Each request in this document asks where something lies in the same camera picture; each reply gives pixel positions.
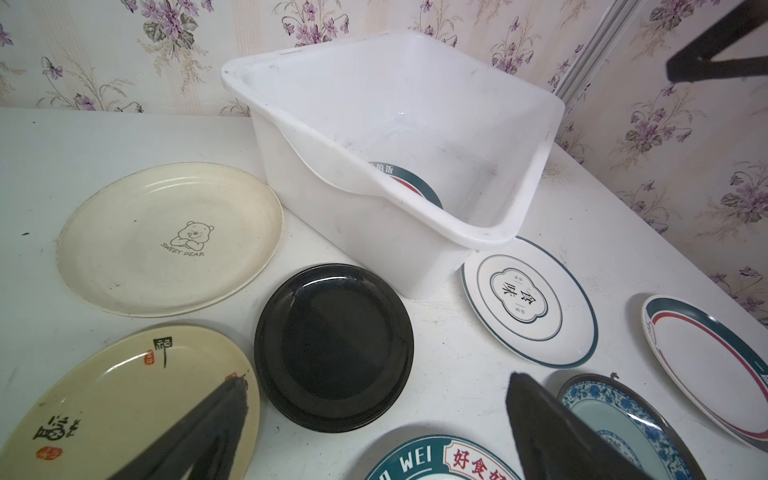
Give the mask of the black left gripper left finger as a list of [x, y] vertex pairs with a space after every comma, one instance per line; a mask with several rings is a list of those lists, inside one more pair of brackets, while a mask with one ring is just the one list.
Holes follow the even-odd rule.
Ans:
[[247, 381], [229, 378], [112, 477], [227, 479], [247, 413]]

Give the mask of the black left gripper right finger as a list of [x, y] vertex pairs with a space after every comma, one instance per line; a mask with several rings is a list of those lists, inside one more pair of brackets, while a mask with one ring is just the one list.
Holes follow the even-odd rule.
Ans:
[[513, 372], [506, 411], [527, 479], [646, 479], [530, 375]]

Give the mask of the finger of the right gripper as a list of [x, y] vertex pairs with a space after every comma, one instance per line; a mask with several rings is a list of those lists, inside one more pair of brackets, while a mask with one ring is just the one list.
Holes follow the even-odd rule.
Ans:
[[671, 83], [767, 75], [767, 56], [714, 61], [713, 58], [767, 23], [767, 2], [746, 0], [666, 62]]

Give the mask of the green red rimmed plate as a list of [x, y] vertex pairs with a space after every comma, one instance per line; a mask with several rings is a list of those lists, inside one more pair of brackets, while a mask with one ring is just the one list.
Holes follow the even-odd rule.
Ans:
[[442, 202], [432, 187], [411, 171], [383, 162], [371, 162], [371, 165], [438, 208], [443, 208]]
[[767, 361], [700, 308], [648, 297], [642, 328], [651, 352], [683, 394], [740, 442], [767, 450]]

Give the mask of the cream bear plate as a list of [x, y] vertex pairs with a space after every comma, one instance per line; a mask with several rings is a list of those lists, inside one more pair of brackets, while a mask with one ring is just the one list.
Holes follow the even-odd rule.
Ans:
[[170, 317], [238, 292], [270, 263], [283, 207], [256, 176], [215, 163], [129, 175], [86, 200], [57, 242], [58, 271], [85, 302], [126, 317]]

